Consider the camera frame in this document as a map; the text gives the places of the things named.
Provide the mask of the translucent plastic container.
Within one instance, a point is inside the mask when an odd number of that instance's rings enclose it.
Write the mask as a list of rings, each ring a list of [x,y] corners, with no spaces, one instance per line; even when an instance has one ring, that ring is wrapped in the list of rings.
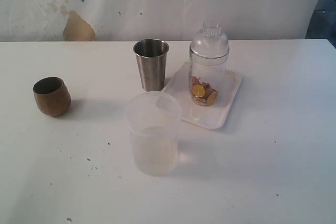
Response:
[[[151,176],[169,174],[178,161],[182,109],[171,95],[152,91],[134,97],[125,108],[136,167]]]

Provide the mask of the wooden blocks and coins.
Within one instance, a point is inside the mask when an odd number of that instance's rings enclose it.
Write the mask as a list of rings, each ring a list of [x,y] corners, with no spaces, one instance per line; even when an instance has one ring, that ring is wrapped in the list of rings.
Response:
[[[200,78],[191,76],[189,79],[190,95],[193,102],[200,106],[210,106],[214,104],[218,97],[218,92],[210,83],[200,82]]]

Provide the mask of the stainless steel cup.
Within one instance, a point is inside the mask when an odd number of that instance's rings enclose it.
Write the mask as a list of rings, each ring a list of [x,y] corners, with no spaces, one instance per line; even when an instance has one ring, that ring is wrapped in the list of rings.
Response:
[[[170,47],[159,39],[143,39],[133,46],[142,88],[145,91],[161,91],[164,88],[166,56]]]

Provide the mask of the clear plastic shaker cup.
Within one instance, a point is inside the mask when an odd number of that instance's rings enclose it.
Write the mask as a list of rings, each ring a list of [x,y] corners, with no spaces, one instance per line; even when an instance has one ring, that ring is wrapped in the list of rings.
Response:
[[[200,78],[200,82],[210,83],[210,85],[219,93],[224,80],[227,59],[228,54],[221,58],[202,58],[192,53],[190,50],[190,65],[188,71],[189,94],[189,79],[191,76]]]

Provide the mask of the clear dome shaker lid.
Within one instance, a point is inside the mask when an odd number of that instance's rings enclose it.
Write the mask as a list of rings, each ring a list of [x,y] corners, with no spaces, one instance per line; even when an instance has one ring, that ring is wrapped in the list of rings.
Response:
[[[217,21],[206,21],[194,35],[190,50],[202,58],[221,58],[229,53],[228,37]]]

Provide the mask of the brown wooden cup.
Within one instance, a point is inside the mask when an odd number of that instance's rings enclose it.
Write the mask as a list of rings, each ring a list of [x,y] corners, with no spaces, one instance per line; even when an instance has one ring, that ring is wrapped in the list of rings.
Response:
[[[37,107],[47,116],[63,115],[71,105],[70,93],[59,77],[46,77],[37,81],[33,92]]]

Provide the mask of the white rectangular tray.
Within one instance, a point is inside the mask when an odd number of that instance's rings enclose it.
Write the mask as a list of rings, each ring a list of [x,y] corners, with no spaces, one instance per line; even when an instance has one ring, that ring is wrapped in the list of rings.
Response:
[[[184,63],[173,75],[163,92],[174,97],[182,108],[182,120],[209,130],[224,125],[232,102],[242,81],[242,75],[226,70],[219,96],[210,106],[195,104],[188,93],[189,63]]]

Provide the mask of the brown cardboard piece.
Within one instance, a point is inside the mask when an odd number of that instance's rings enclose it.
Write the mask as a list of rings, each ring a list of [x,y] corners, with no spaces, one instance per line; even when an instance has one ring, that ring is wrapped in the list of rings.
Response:
[[[74,10],[69,12],[63,36],[65,41],[94,41],[94,29]]]

